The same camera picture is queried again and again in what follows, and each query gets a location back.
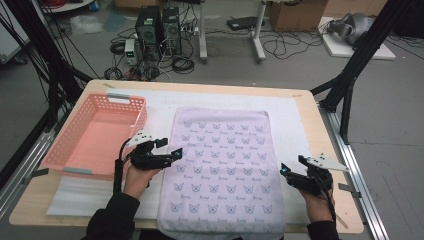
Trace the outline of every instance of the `folded cloth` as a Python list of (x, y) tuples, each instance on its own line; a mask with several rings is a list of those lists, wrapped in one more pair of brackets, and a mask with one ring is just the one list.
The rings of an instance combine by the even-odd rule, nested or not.
[(268, 114), (180, 108), (158, 228), (175, 239), (280, 239), (286, 219)]

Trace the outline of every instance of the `table leg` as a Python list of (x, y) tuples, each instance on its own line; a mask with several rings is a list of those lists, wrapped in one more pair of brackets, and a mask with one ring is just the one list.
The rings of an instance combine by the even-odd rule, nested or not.
[(258, 63), (266, 59), (264, 49), (262, 48), (261, 41), (259, 40), (259, 34), (261, 33), (261, 27), (262, 27), (262, 21), (265, 15), (265, 9), (266, 9), (266, 1), (261, 1), (260, 7), (259, 7), (259, 13), (258, 13), (258, 20), (256, 22), (256, 29), (255, 31), (252, 31), (251, 33), (253, 44), (255, 45), (256, 52), (258, 53)]
[(200, 60), (203, 63), (207, 63), (208, 51), (206, 49), (204, 4), (205, 4), (205, 0), (200, 0), (199, 52), (200, 52)]

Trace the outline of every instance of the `cardboard box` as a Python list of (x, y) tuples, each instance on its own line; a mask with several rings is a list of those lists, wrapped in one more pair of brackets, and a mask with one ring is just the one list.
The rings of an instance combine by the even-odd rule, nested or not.
[(115, 0), (120, 9), (140, 9), (141, 6), (161, 6), (161, 0)]
[(272, 28), (282, 31), (315, 31), (328, 0), (302, 0), (295, 6), (273, 3), (269, 16)]
[(362, 12), (378, 16), (387, 0), (329, 0), (324, 11), (326, 17), (343, 17), (346, 13)]

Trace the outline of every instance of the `pink plastic basket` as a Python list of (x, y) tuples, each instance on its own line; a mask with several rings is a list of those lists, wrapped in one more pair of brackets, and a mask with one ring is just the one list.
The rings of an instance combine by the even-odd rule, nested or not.
[[(122, 144), (146, 122), (145, 106), (143, 97), (90, 94), (60, 131), (42, 165), (63, 175), (113, 180)], [(123, 157), (131, 150), (125, 148)]]

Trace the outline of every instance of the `black tape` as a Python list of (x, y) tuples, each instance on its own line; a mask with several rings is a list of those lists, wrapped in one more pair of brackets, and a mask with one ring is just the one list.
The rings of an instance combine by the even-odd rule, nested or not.
[(339, 189), (350, 192), (353, 198), (362, 198), (361, 192), (355, 191), (355, 188), (353, 188), (352, 186), (339, 183)]
[(29, 177), (22, 178), (21, 183), (27, 185), (27, 184), (29, 184), (29, 182), (31, 182), (31, 179), (32, 178), (43, 176), (43, 175), (47, 175), (47, 174), (49, 174), (49, 169), (48, 168), (33, 171), (29, 175)]

